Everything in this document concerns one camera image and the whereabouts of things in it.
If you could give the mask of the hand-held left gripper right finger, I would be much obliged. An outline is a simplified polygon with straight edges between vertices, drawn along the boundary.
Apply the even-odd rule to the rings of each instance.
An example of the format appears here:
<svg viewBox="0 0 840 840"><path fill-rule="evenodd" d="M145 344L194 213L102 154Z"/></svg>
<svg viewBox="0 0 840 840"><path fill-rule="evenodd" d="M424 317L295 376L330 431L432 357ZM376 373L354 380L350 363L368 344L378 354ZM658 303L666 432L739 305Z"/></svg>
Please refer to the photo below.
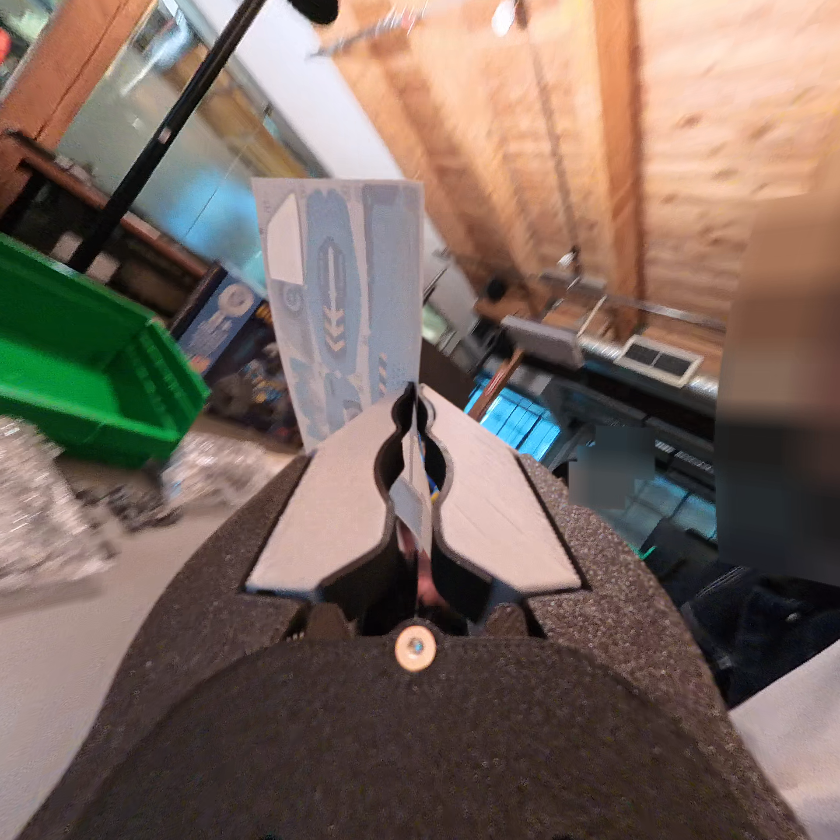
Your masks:
<svg viewBox="0 0 840 840"><path fill-rule="evenodd" d="M530 598L583 587L560 531L518 453L428 385L427 462L434 478L435 585L446 599L490 599L494 588Z"/></svg>

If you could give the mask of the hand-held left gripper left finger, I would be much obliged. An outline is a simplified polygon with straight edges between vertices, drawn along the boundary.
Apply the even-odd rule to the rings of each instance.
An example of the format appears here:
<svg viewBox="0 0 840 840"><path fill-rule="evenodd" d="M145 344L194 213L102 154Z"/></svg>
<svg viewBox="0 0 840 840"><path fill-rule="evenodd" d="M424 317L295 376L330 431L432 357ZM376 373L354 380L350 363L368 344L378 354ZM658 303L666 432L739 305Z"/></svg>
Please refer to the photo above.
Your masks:
<svg viewBox="0 0 840 840"><path fill-rule="evenodd" d="M375 603L413 578L399 521L417 525L417 387L331 434L303 473L246 579L249 594Z"/></svg>

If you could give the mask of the blue sticker sheet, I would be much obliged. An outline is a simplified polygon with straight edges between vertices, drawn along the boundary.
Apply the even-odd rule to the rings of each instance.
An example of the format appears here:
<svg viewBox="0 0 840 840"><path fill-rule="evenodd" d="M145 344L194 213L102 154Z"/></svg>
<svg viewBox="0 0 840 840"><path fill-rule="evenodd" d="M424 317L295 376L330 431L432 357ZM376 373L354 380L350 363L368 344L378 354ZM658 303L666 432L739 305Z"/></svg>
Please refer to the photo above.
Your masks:
<svg viewBox="0 0 840 840"><path fill-rule="evenodd" d="M418 385L424 190L414 182L254 180L266 285L308 456L383 397ZM431 546L416 423L412 557Z"/></svg>

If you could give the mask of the grey desk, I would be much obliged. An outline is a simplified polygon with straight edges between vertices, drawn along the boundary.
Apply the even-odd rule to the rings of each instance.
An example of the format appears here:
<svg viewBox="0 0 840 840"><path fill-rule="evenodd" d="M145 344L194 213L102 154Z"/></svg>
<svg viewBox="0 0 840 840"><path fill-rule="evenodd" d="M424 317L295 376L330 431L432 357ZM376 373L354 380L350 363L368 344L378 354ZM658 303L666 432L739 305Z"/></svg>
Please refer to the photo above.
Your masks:
<svg viewBox="0 0 840 840"><path fill-rule="evenodd" d="M198 682L280 641L300 605L244 580L305 467L269 450L237 510L126 533L102 574L2 596L2 838L62 838L127 751Z"/></svg>

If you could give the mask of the dark blue robot kit box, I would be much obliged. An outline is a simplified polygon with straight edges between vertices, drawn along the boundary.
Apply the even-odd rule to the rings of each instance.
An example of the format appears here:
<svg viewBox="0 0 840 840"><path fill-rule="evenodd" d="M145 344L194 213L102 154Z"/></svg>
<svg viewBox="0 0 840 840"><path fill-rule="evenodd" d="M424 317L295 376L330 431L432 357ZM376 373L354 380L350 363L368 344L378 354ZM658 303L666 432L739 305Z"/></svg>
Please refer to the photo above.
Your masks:
<svg viewBox="0 0 840 840"><path fill-rule="evenodd" d="M213 263L170 332L209 390L207 413L284 448L302 447L266 298Z"/></svg>

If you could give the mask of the white air vent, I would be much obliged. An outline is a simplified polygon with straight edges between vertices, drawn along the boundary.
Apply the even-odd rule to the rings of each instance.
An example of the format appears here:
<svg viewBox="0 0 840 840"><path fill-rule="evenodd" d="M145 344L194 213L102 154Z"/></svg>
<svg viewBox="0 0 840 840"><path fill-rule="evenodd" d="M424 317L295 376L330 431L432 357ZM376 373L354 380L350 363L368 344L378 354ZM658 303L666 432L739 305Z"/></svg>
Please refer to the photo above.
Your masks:
<svg viewBox="0 0 840 840"><path fill-rule="evenodd" d="M628 339L615 363L652 380L678 389L698 373L704 356L635 334Z"/></svg>

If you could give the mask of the crumpled clear plastic bag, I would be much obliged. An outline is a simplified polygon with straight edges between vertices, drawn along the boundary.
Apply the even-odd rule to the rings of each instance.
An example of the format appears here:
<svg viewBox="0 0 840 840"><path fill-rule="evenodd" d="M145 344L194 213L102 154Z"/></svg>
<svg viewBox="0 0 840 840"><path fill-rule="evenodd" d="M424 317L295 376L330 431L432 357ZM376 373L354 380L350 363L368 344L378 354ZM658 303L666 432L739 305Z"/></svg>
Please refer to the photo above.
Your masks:
<svg viewBox="0 0 840 840"><path fill-rule="evenodd" d="M279 473L276 453L252 440L190 432L140 478L73 482L63 454L36 426L2 416L2 595L67 585L104 572L119 550L114 529L132 535L185 515L233 511Z"/></svg>

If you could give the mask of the green plastic bin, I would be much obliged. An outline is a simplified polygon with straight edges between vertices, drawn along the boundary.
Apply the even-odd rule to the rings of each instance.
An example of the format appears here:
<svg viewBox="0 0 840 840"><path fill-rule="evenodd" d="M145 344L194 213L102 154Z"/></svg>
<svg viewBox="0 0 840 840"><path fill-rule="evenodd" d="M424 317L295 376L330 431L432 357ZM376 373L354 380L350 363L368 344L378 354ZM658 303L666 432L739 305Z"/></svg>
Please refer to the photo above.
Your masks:
<svg viewBox="0 0 840 840"><path fill-rule="evenodd" d="M152 311L3 234L1 408L76 459L165 461L209 389Z"/></svg>

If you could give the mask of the black pole stand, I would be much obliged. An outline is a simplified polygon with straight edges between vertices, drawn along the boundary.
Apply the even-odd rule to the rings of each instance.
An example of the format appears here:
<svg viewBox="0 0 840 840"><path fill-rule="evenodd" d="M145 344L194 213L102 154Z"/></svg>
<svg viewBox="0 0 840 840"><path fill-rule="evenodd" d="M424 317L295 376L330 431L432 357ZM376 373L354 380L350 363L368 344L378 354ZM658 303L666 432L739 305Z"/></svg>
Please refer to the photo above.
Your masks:
<svg viewBox="0 0 840 840"><path fill-rule="evenodd" d="M131 210L206 262L263 277L257 177L323 177L328 170L245 63L246 47L275 7L264 2L236 51L176 136L164 121L221 35L203 2L150 2L59 141L58 151L110 195L147 145L167 151Z"/></svg>

